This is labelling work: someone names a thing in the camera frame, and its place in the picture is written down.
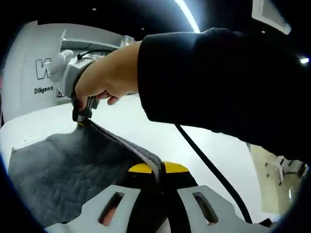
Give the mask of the person's right hand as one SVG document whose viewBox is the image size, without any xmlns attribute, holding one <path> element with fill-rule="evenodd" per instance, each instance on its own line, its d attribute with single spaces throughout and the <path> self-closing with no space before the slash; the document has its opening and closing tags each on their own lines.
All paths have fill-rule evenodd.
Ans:
<svg viewBox="0 0 311 233">
<path fill-rule="evenodd" d="M 79 110 L 88 97 L 106 99 L 113 105 L 128 94 L 138 93 L 138 52 L 141 42 L 118 49 L 95 61 L 84 70 L 75 86 Z"/>
</svg>

